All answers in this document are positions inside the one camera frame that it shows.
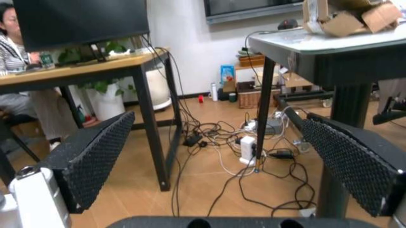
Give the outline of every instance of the wicker basket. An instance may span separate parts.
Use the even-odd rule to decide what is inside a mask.
[[[261,89],[253,88],[254,82],[239,82],[237,83],[238,104],[240,108],[257,108],[261,98]],[[279,94],[279,89],[272,89],[271,106],[276,107],[276,101],[273,96]]]

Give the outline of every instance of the television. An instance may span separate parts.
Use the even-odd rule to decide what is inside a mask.
[[[145,0],[14,0],[28,52],[149,32]]]
[[[208,24],[302,11],[303,0],[204,0]]]

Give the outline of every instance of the computer monitor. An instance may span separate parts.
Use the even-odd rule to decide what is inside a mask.
[[[149,32],[145,0],[14,0],[28,52]]]

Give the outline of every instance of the textured gripper pad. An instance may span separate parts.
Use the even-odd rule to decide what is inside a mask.
[[[382,215],[397,171],[368,148],[327,124],[304,120],[301,131],[332,175],[361,207],[374,217]]]
[[[53,170],[70,213],[82,213],[96,200],[134,119],[129,112],[80,129],[39,163]]]
[[[88,209],[113,168],[134,122],[123,115],[105,128],[63,171],[68,187],[82,209]]]

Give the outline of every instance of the glass tabletop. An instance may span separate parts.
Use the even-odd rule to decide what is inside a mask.
[[[376,34],[356,34],[344,38],[310,34],[304,29],[257,34],[249,39],[250,46],[255,49],[255,45],[251,45],[253,40],[302,54],[332,54],[406,44],[406,23],[402,23],[395,30]]]

